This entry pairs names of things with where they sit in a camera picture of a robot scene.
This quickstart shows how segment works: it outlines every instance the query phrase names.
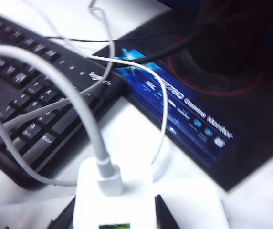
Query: desk surface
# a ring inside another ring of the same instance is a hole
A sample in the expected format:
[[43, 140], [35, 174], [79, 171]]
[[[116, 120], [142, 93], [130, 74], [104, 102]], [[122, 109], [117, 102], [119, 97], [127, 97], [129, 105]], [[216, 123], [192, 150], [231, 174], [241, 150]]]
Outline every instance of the desk surface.
[[[73, 38], [105, 40], [106, 34], [101, 22], [86, 10], [88, 1], [36, 0], [33, 2], [49, 15], [61, 33]], [[169, 10], [155, 0], [99, 0], [98, 6], [105, 9], [114, 38], [125, 35], [147, 20]], [[20, 0], [0, 0], [0, 15], [43, 36], [55, 35], [45, 21]], [[88, 53], [94, 53], [104, 47], [104, 44], [92, 43], [78, 43], [78, 45]], [[144, 150], [152, 153], [158, 145], [159, 130], [124, 98], [111, 108], [100, 122], [100, 126], [111, 154], [137, 154]], [[81, 144], [79, 150], [82, 150], [82, 153], [60, 173], [57, 179], [77, 179], [78, 167], [84, 159], [92, 155], [92, 147]], [[168, 138], [165, 139], [162, 154], [169, 160], [160, 181], [188, 177], [210, 179]], [[219, 192], [229, 215], [230, 228], [273, 228], [273, 159], [230, 192], [225, 193], [221, 188]], [[49, 186], [39, 191], [27, 191], [17, 186], [0, 171], [0, 206], [44, 201], [74, 194], [74, 187]]]

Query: cable connector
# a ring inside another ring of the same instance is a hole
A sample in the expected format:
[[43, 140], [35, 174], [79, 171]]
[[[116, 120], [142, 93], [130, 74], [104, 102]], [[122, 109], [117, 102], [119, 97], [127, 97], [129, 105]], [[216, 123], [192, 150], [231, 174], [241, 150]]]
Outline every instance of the cable connector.
[[97, 178], [100, 190], [108, 197], [121, 195], [124, 191], [121, 170], [118, 165], [112, 165], [112, 167], [114, 172], [111, 177], [105, 178], [99, 175]]

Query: blue label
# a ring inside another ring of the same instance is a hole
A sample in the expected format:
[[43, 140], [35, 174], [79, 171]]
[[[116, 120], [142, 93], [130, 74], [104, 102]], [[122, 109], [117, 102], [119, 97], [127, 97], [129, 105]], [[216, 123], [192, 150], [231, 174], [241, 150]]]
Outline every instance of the blue label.
[[[121, 59], [144, 57], [137, 50], [123, 49]], [[212, 109], [204, 106], [197, 94], [181, 84], [153, 62], [146, 67], [155, 71], [163, 80], [168, 92], [167, 129], [207, 166], [240, 135], [238, 128]], [[115, 70], [126, 78], [130, 95], [161, 122], [163, 111], [162, 90], [157, 79], [145, 70], [123, 67]]]

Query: black object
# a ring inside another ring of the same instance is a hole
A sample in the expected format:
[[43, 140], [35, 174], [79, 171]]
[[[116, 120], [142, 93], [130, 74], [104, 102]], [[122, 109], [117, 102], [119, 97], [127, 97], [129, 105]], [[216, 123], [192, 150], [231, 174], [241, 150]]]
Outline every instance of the black object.
[[[151, 54], [149, 57], [135, 59], [135, 60], [133, 60], [133, 62], [143, 64], [143, 63], [157, 60], [159, 58], [164, 58], [167, 55], [173, 54], [174, 52], [183, 49], [189, 43], [193, 43], [194, 39], [196, 39], [199, 36], [199, 34], [201, 34], [201, 33], [202, 33], [202, 29], [197, 29], [195, 31], [192, 31], [189, 34], [189, 36], [187, 38], [184, 38], [182, 41], [179, 41], [178, 43], [176, 43], [174, 45], [170, 45], [167, 48], [162, 49], [161, 51]], [[123, 66], [127, 66], [127, 65], [115, 63], [113, 67], [118, 68], [118, 67], [123, 67]]]
[[[180, 12], [189, 13], [187, 4], [182, 1], [161, 2]], [[254, 51], [272, 13], [273, 0], [202, 0], [195, 23], [221, 21], [235, 14], [257, 17], [208, 26], [187, 45], [187, 49], [201, 69], [231, 77], [239, 72], [248, 55]]]
[[[48, 39], [0, 17], [0, 44], [17, 45], [45, 58], [83, 90], [99, 78], [105, 68]], [[108, 111], [125, 90], [125, 81], [112, 73], [108, 81], [84, 99], [97, 120]], [[63, 98], [52, 82], [20, 60], [0, 57], [0, 118], [6, 122]], [[11, 138], [21, 155], [39, 174], [52, 178], [77, 152], [74, 146], [86, 139], [84, 128], [71, 105], [46, 113], [14, 127]], [[0, 138], [0, 169], [23, 188], [43, 184], [31, 178], [12, 158]]]
[[[161, 36], [169, 36], [171, 34], [178, 34], [178, 33], [183, 33], [185, 31], [188, 31], [192, 28], [200, 28], [200, 27], [205, 27], [205, 26], [210, 26], [210, 25], [220, 25], [223, 23], [231, 23], [231, 22], [237, 22], [237, 21], [242, 21], [246, 19], [251, 19], [251, 18], [258, 18], [263, 16], [263, 14], [255, 14], [255, 15], [246, 15], [244, 14], [234, 14], [231, 15], [230, 17], [223, 17], [220, 19], [215, 19], [215, 20], [206, 20], [206, 21], [201, 21], [197, 23], [191, 23], [191, 24], [185, 24], [184, 26], [179, 26], [179, 27], [174, 27], [174, 28], [167, 28], [165, 31], [160, 31], [160, 32], [154, 32], [154, 33], [148, 33], [147, 35], [144, 36], [137, 36], [137, 37], [129, 37], [129, 38], [120, 38], [120, 39], [115, 39], [113, 40], [115, 43], [116, 42], [127, 42], [127, 41], [136, 41], [136, 40], [145, 40], [145, 39], [151, 39], [154, 37], [161, 37]], [[48, 39], [62, 39], [62, 37], [46, 37]], [[77, 41], [77, 42], [92, 42], [92, 43], [108, 43], [108, 40], [85, 40], [85, 39], [78, 39], [78, 38], [70, 38], [72, 41]]]
[[[158, 33], [167, 28], [183, 26], [188, 21], [194, 21], [195, 17], [196, 14], [192, 10], [182, 14], [170, 11], [152, 19], [124, 38], [144, 36], [148, 34], [148, 31]], [[145, 56], [149, 56], [170, 46], [185, 35], [186, 33], [170, 34], [168, 37], [151, 38], [146, 41], [121, 42], [116, 46], [116, 51], [118, 56], [121, 56], [123, 48], [136, 49]], [[204, 70], [197, 72], [199, 75], [205, 73], [202, 75], [202, 80], [198, 82], [195, 72], [187, 66], [189, 63], [181, 62], [182, 59], [177, 61], [177, 56], [180, 58], [181, 52], [184, 51], [156, 60], [155, 63], [172, 74], [174, 78], [182, 80], [182, 85], [186, 85], [182, 92], [192, 96], [189, 97], [191, 100], [199, 102], [203, 109], [208, 110], [208, 113], [219, 115], [221, 122], [229, 121], [233, 127], [240, 130], [241, 134], [230, 147], [224, 149], [221, 156], [211, 166], [207, 166], [197, 157], [201, 148], [193, 140], [190, 141], [194, 143], [194, 148], [187, 146], [186, 141], [179, 139], [170, 130], [167, 131], [167, 135], [221, 187], [229, 190], [273, 156], [273, 52], [266, 47], [257, 46], [256, 55], [252, 53], [247, 56], [248, 68], [242, 69], [241, 72], [248, 73], [252, 80], [251, 84], [248, 80], [242, 82], [243, 75], [237, 80], [234, 79], [235, 74], [230, 77], [224, 75], [224, 78], [227, 78], [224, 81], [222, 74], [211, 74]], [[106, 48], [96, 55], [107, 54]], [[211, 80], [208, 82], [204, 80], [205, 78], [211, 78]], [[160, 126], [161, 113], [157, 116], [146, 107], [148, 104], [137, 102], [133, 88], [129, 89], [127, 98], [153, 123]]]
[[158, 229], [180, 229], [161, 195], [155, 197]]
[[75, 198], [68, 204], [68, 206], [61, 212], [56, 220], [50, 222], [47, 229], [73, 229], [73, 213], [75, 206]]

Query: red circle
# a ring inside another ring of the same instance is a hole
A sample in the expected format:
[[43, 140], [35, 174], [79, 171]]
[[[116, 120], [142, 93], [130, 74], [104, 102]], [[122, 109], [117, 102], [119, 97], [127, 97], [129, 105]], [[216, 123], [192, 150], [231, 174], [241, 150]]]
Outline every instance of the red circle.
[[213, 95], [213, 96], [220, 96], [220, 97], [231, 97], [231, 96], [237, 96], [237, 95], [242, 95], [242, 94], [246, 94], [248, 93], [249, 91], [252, 91], [260, 82], [261, 82], [261, 79], [262, 79], [262, 73], [263, 73], [263, 67], [262, 67], [262, 63], [260, 61], [260, 58], [259, 56], [255, 53], [254, 54], [256, 60], [258, 61], [259, 63], [259, 67], [260, 67], [260, 71], [259, 71], [259, 74], [256, 76], [254, 82], [244, 88], [241, 88], [241, 89], [237, 89], [237, 90], [233, 90], [233, 91], [228, 91], [228, 92], [211, 92], [211, 91], [207, 91], [205, 89], [201, 89], [201, 88], [198, 88], [198, 87], [195, 87], [187, 82], [185, 82], [184, 80], [182, 80], [180, 78], [180, 76], [175, 72], [174, 68], [173, 68], [173, 65], [171, 63], [171, 57], [170, 55], [167, 56], [167, 62], [168, 62], [168, 66], [171, 70], [171, 72], [175, 75], [175, 77], [181, 82], [183, 83], [184, 85], [186, 85], [187, 87], [197, 91], [197, 92], [200, 92], [200, 93], [203, 93], [203, 94], [208, 94], [208, 95]]

